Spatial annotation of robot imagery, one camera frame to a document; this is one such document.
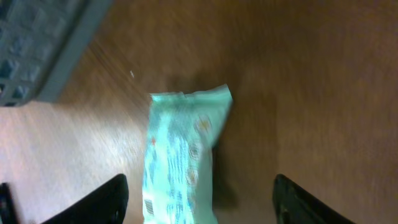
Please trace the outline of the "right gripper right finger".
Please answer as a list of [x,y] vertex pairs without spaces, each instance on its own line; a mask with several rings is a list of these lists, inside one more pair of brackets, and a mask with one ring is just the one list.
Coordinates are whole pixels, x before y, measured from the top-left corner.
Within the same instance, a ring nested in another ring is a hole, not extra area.
[[278,224],[353,224],[283,174],[274,179],[272,203]]

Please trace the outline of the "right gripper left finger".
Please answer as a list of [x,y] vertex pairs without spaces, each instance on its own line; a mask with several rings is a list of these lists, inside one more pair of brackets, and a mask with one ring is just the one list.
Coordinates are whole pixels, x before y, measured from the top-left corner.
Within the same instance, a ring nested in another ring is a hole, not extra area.
[[128,200],[127,178],[118,174],[43,224],[122,224]]

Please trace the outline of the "teal wet wipes pack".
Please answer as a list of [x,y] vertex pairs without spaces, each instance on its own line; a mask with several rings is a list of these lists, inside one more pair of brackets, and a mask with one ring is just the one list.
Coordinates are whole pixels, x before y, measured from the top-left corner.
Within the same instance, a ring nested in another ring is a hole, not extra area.
[[213,148],[233,102],[228,86],[151,97],[142,181],[144,223],[216,223]]

